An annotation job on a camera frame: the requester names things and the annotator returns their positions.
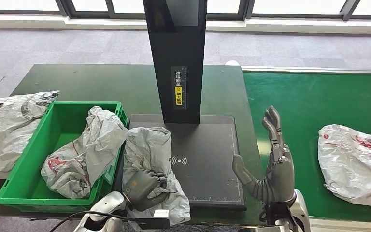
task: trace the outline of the robotic arm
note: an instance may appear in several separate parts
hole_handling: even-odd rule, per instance
[[[298,225],[304,232],[310,232],[309,215],[301,192],[295,189],[294,164],[291,152],[281,132],[281,118],[271,106],[265,111],[262,125],[267,129],[271,142],[270,160],[265,178],[255,179],[244,167],[240,155],[234,155],[232,168],[242,185],[255,199],[265,203],[265,218],[268,225],[276,231],[290,230],[297,232]],[[256,228],[255,231],[266,231],[270,227]]]
[[[123,187],[123,194],[111,192],[100,199],[92,208],[91,212],[83,216],[82,220],[73,232],[119,232],[122,230],[123,221],[96,214],[123,213],[126,207],[144,211],[164,201],[169,193],[161,193],[154,198],[147,198],[151,191],[158,185],[166,186],[167,179],[164,174],[150,170],[138,171]],[[156,210],[153,218],[136,218],[142,229],[168,229],[170,227],[168,210]]]

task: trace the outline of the red printed logo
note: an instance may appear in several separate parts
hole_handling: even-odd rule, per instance
[[[59,157],[51,158],[50,160],[47,161],[47,164],[49,165],[49,168],[51,170],[55,169],[56,166],[64,163],[66,163],[66,161],[60,161]]]

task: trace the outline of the white baseboard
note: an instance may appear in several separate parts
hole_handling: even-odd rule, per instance
[[[0,28],[147,30],[145,20],[69,19],[59,15],[0,15]],[[207,31],[371,34],[371,20],[253,18],[208,21]]]

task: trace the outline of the white plastic bag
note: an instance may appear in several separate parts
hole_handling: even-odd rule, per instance
[[[371,205],[371,135],[325,126],[319,131],[318,159],[328,190],[347,202]]]
[[[166,173],[167,187],[155,188],[148,198],[155,197],[161,192],[170,192],[169,198],[143,212],[128,210],[134,218],[152,218],[156,209],[168,209],[170,212],[170,225],[190,220],[190,204],[175,178],[171,169],[171,133],[163,127],[132,128],[128,131],[123,168],[123,181],[125,185],[138,170],[154,170]],[[134,229],[140,230],[136,223],[131,223]]]
[[[55,91],[0,98],[0,179],[8,177],[58,94]]]
[[[48,156],[41,170],[47,186],[67,198],[90,193],[127,137],[127,129],[116,114],[98,106],[89,110],[86,121],[82,135]]]

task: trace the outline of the dark green table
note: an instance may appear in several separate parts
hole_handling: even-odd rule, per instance
[[[284,137],[292,150],[296,188],[303,193],[310,215],[371,221],[370,206],[347,203],[325,189],[317,160],[318,130],[325,125],[342,124],[371,134],[371,72],[243,71],[242,76],[240,67],[204,67],[201,112],[235,116],[240,152],[248,169],[262,177],[270,145],[260,121],[264,110],[274,105],[282,116]],[[161,113],[154,70],[147,65],[35,65],[13,95],[57,89],[61,90],[59,100],[118,100],[128,115]],[[257,141],[253,140],[253,123]],[[247,212],[193,210],[192,223],[258,224],[261,203],[246,196]],[[63,216],[25,215],[4,206],[0,206],[0,215]]]
[[[340,124],[371,134],[371,71],[269,70],[244,71],[254,125],[274,105],[295,164],[295,187],[304,195],[313,217],[370,221],[371,206],[335,197],[323,184],[319,168],[318,131]],[[256,126],[263,167],[268,162],[268,134]]]
[[[12,95],[60,90],[60,101],[121,101],[126,114],[161,114],[152,65],[37,64]],[[262,177],[250,109],[240,67],[205,66],[201,113],[235,117],[240,154],[253,174]],[[260,224],[262,203],[246,198],[246,212],[193,209],[190,223]],[[0,215],[56,217],[59,214],[21,214],[0,206]]]

